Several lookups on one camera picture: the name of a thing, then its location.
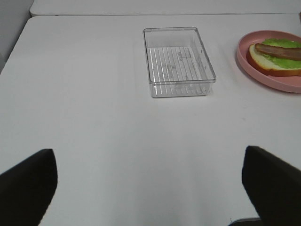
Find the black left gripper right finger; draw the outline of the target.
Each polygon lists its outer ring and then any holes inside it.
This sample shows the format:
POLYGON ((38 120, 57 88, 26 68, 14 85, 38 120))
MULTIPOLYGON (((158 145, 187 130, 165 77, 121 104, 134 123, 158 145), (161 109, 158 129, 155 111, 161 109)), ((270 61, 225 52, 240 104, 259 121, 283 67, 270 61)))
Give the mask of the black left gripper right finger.
POLYGON ((259 146, 245 151, 242 184, 266 226, 301 224, 301 171, 259 146))

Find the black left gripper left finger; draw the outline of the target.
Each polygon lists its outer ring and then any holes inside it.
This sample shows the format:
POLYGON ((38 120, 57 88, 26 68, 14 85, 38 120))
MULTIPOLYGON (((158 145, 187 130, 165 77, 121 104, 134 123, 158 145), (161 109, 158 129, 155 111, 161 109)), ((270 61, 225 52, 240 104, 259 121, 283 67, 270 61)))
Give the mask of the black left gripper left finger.
POLYGON ((43 149, 0 175, 0 224, 38 226, 55 194, 54 151, 43 149))

